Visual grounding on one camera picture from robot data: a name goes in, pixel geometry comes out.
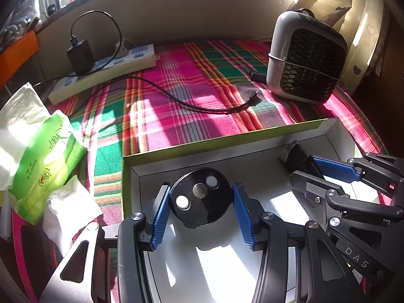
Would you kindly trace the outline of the black round three-button device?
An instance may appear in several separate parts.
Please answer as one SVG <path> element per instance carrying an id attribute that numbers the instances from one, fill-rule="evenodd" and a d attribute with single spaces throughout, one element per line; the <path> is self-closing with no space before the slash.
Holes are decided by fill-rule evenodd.
<path id="1" fill-rule="evenodd" d="M 213 168 L 199 168 L 179 178 L 170 189 L 170 206 L 189 229 L 220 219 L 234 201 L 228 180 Z"/>

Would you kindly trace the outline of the black cylindrical flashlight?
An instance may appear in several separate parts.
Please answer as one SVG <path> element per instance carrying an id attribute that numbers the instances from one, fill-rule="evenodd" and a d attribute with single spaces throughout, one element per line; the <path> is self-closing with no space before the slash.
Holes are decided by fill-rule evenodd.
<path id="1" fill-rule="evenodd" d="M 309 155 L 297 140 L 287 144 L 277 158 L 289 174 L 298 172 L 300 175 L 316 177 L 324 180 L 313 156 Z"/>

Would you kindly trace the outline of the crumpled white tissue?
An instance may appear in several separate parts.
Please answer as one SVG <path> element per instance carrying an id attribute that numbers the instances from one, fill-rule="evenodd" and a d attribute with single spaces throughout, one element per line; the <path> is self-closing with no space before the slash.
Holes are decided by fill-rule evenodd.
<path id="1" fill-rule="evenodd" d="M 72 246 L 73 237 L 100 215 L 102 210 L 94 196 L 77 176 L 73 176 L 47 199 L 42 229 L 65 256 Z"/>

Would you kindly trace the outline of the white green cardboard box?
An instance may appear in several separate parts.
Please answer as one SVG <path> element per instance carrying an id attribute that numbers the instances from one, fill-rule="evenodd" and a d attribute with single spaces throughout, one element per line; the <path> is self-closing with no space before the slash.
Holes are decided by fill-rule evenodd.
<path id="1" fill-rule="evenodd" d="M 303 225 L 324 222 L 322 206 L 294 194 L 278 159 L 298 141 L 311 155 L 336 161 L 359 157 L 351 134 L 337 118 L 303 122 L 126 156 L 122 160 L 125 216 L 154 199 L 163 183 L 201 167 L 220 171 L 229 183 L 243 184 L 251 198 L 282 220 Z M 228 208 L 213 224 L 188 229 L 171 215 L 155 252 L 145 255 L 155 302 L 251 302 L 261 253 L 243 242 L 236 214 Z"/>

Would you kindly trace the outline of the white black mini heater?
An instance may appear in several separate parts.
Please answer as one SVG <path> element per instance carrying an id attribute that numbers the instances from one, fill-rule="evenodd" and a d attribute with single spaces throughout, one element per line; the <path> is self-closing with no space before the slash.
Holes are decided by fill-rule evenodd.
<path id="1" fill-rule="evenodd" d="M 283 12 L 274 26 L 266 85 L 277 96 L 323 104 L 340 81 L 347 54 L 344 37 L 311 10 Z"/>

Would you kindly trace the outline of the green tissue pack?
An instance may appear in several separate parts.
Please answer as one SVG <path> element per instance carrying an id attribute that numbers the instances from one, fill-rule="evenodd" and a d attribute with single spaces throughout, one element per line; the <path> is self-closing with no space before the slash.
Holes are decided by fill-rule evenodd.
<path id="1" fill-rule="evenodd" d="M 32 225 L 46 201 L 62 187 L 86 153 L 70 120 L 49 113 L 31 84 L 18 89 L 1 108 L 1 190 L 13 210 Z"/>

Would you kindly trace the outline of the plaid bed sheet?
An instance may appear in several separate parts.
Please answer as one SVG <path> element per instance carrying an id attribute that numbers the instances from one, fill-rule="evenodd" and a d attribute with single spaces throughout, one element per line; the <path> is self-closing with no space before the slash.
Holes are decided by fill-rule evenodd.
<path id="1" fill-rule="evenodd" d="M 88 152 L 75 172 L 102 210 L 102 225 L 122 220 L 122 158 L 170 146 L 322 118 L 339 118 L 366 152 L 386 153 L 376 130 L 341 88 L 322 105 L 275 96 L 251 81 L 270 47 L 230 40 L 161 46 L 155 67 L 72 96 L 65 113 Z"/>

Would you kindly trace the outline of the beige heart-pattern curtain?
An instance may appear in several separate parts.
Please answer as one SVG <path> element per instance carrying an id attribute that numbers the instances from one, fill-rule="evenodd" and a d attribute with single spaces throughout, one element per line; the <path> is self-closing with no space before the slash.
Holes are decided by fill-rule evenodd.
<path id="1" fill-rule="evenodd" d="M 308 8 L 346 40 L 348 55 L 340 86 L 353 94 L 369 74 L 385 40 L 383 0 L 294 0 L 292 9 Z"/>

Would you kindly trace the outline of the white power strip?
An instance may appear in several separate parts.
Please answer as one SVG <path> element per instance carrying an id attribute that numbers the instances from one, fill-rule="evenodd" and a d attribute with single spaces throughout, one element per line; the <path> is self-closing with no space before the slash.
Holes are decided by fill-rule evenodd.
<path id="1" fill-rule="evenodd" d="M 133 48 L 126 56 L 114 59 L 105 68 L 81 77 L 65 77 L 59 80 L 49 94 L 49 100 L 57 105 L 63 100 L 93 88 L 105 81 L 156 66 L 157 57 L 153 44 Z"/>

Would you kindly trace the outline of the orange box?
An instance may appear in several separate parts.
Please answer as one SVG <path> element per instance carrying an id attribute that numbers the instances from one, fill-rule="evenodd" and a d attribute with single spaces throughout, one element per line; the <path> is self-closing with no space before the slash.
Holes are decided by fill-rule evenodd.
<path id="1" fill-rule="evenodd" d="M 0 55 L 0 86 L 1 88 L 10 80 L 15 72 L 39 50 L 35 31 L 27 32 L 16 42 L 12 43 Z"/>

